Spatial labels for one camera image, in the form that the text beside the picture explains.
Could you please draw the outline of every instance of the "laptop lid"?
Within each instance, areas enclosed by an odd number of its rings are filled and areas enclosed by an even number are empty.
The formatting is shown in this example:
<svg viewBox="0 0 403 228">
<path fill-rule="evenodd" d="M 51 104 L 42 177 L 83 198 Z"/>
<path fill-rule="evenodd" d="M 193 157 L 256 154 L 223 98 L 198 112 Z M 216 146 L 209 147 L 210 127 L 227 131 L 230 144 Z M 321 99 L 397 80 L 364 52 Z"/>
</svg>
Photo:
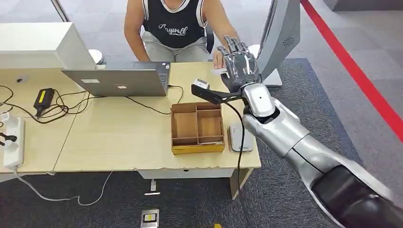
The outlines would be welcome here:
<svg viewBox="0 0 403 228">
<path fill-rule="evenodd" d="M 155 69 L 64 69 L 93 96 L 166 96 Z"/>
</svg>

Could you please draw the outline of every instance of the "human hand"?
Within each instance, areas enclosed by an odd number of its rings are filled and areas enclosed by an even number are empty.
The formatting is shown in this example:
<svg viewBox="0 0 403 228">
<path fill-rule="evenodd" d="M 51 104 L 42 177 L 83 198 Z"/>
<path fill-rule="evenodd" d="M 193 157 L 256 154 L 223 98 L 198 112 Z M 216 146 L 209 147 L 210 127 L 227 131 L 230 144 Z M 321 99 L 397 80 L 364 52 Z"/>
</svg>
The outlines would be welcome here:
<svg viewBox="0 0 403 228">
<path fill-rule="evenodd" d="M 213 64 L 214 64 L 214 69 L 225 68 L 222 53 L 217 49 L 214 50 L 214 53 L 213 53 Z"/>
</svg>

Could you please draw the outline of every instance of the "wooden box organizer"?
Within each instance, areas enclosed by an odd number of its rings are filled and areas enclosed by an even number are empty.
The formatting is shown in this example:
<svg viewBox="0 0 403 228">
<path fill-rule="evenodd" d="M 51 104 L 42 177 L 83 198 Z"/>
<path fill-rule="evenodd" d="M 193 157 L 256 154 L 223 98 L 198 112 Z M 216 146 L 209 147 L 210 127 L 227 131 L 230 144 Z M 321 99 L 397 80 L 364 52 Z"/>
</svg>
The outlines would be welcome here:
<svg viewBox="0 0 403 228">
<path fill-rule="evenodd" d="M 224 150 L 221 105 L 209 102 L 173 104 L 171 111 L 174 154 Z"/>
</svg>

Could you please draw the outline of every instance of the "black tank top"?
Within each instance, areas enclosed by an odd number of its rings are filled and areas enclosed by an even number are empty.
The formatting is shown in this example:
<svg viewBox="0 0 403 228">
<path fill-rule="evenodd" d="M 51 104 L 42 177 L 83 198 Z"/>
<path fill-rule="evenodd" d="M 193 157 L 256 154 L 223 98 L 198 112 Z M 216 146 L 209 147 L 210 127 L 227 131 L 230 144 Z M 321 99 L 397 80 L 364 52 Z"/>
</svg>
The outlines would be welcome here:
<svg viewBox="0 0 403 228">
<path fill-rule="evenodd" d="M 172 10 L 164 0 L 143 0 L 144 29 L 168 47 L 183 48 L 204 37 L 202 4 L 203 0 L 183 0 Z"/>
</svg>

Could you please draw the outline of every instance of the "white device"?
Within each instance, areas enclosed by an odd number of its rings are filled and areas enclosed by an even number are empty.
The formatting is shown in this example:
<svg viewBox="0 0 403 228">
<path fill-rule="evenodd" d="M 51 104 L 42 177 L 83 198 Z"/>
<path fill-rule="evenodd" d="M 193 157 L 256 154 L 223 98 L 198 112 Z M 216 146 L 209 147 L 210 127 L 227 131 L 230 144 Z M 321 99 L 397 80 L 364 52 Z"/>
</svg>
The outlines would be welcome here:
<svg viewBox="0 0 403 228">
<path fill-rule="evenodd" d="M 235 152 L 240 151 L 240 144 L 242 141 L 242 125 L 232 124 L 230 126 L 231 147 Z M 243 140 L 243 152 L 253 150 L 253 135 L 245 129 L 245 138 Z"/>
<path fill-rule="evenodd" d="M 161 194 L 160 192 L 155 192 L 157 191 L 157 181 L 155 179 L 151 179 L 151 188 L 150 188 L 149 193 L 144 193 L 145 196 L 155 196 Z"/>
<path fill-rule="evenodd" d="M 1 121 L 6 127 L 5 135 L 14 135 L 16 141 L 6 140 L 4 142 L 3 166 L 14 170 L 20 167 L 24 162 L 24 134 L 25 122 L 21 117 L 12 116 L 10 113 L 3 113 L 0 116 Z"/>
</svg>

